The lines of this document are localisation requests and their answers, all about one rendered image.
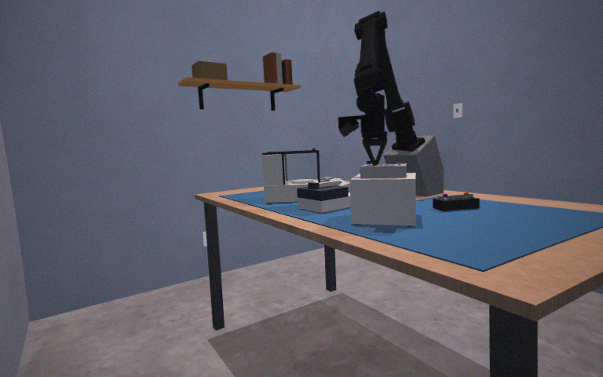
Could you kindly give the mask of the blue bench mat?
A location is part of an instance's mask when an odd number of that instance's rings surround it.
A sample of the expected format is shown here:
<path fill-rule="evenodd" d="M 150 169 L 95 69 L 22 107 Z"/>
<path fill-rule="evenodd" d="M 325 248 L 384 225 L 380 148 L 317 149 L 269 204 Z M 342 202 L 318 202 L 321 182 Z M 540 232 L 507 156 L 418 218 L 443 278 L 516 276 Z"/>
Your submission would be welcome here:
<path fill-rule="evenodd" d="M 351 207 L 320 213 L 296 202 L 265 203 L 263 191 L 220 196 L 485 272 L 603 228 L 603 213 L 480 199 L 442 211 L 416 200 L 416 226 L 351 224 Z"/>

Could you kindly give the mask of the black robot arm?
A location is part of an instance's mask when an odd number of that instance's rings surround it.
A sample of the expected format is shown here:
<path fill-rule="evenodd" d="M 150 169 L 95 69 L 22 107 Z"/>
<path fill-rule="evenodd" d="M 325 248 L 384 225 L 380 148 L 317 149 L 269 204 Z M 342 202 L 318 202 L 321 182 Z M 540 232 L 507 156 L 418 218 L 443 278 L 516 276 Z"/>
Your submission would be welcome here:
<path fill-rule="evenodd" d="M 397 142 L 392 145 L 392 149 L 413 152 L 426 141 L 424 137 L 416 137 L 412 127 L 415 125 L 415 120 L 410 103 L 402 101 L 397 89 L 384 38 L 386 28 L 386 14 L 379 11 L 359 19 L 359 23 L 355 24 L 356 37 L 358 40 L 361 39 L 360 61 L 354 79 L 356 93 L 358 90 L 356 105 L 362 112 L 376 113 L 376 115 L 384 112 L 388 131 L 397 130 L 395 132 Z M 386 94 L 386 109 L 384 95 L 375 94 L 380 90 L 384 90 Z M 393 112 L 403 107 L 405 109 Z M 338 117 L 338 128 L 343 137 L 359 127 L 356 119 L 361 121 L 361 133 L 374 132 L 372 114 Z"/>

